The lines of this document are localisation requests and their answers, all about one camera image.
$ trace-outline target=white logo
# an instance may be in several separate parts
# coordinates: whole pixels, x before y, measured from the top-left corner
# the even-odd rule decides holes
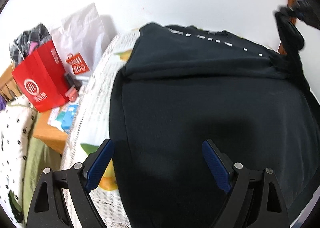
[[[37,96],[39,94],[39,87],[35,81],[32,79],[27,78],[24,81],[24,87],[27,92],[33,96]]]

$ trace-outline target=red uniqlo logo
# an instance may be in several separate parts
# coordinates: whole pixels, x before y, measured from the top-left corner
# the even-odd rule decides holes
[[[90,71],[80,53],[75,55],[68,54],[68,59],[66,60],[66,62],[72,66],[72,70],[75,75],[83,74]]]

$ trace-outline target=black cloth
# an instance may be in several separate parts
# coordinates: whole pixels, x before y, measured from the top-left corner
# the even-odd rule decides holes
[[[226,31],[141,28],[114,82],[109,125],[133,228],[210,226],[226,196],[202,157],[206,139],[248,169],[271,167],[291,221],[299,215],[320,184],[319,105],[291,65]]]
[[[10,56],[17,67],[24,59],[30,54],[31,42],[36,42],[38,48],[52,38],[47,28],[39,23],[36,27],[29,31],[21,33],[14,41],[13,45],[10,46]]]

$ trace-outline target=purple cloth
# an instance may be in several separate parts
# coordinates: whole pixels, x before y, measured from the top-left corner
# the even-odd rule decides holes
[[[3,98],[2,95],[0,95],[0,111],[5,109],[6,104],[7,104],[7,101]]]

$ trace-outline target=pink item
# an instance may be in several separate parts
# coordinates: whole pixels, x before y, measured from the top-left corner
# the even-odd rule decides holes
[[[38,45],[39,45],[38,42],[31,41],[30,45],[29,45],[29,53],[28,53],[28,55],[30,55]]]
[[[66,92],[66,97],[69,98],[70,102],[74,102],[78,97],[78,91],[76,90],[75,86],[72,86],[68,92]]]

